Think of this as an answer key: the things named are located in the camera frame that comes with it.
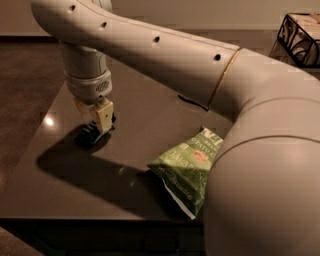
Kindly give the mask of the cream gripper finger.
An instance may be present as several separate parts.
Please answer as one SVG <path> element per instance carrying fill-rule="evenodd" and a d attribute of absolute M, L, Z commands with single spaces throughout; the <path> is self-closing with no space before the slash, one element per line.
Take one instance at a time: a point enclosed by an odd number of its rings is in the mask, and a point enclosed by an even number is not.
<path fill-rule="evenodd" d="M 89 108 L 92 120 L 97 126 L 101 135 L 104 135 L 112 128 L 113 102 L 103 98 L 99 103 Z"/>
<path fill-rule="evenodd" d="M 79 111 L 81 118 L 85 124 L 89 124 L 91 121 L 91 116 L 88 110 L 88 106 L 81 102 L 78 98 L 74 97 L 73 101 L 77 110 Z"/>

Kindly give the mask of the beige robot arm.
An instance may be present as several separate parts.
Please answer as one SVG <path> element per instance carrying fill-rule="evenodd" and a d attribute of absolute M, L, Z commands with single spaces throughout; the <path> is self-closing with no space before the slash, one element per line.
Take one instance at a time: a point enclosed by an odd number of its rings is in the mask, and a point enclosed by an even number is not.
<path fill-rule="evenodd" d="M 237 46 L 31 0 L 54 37 L 92 47 L 233 120 L 208 177 L 207 256 L 320 256 L 320 82 Z"/>

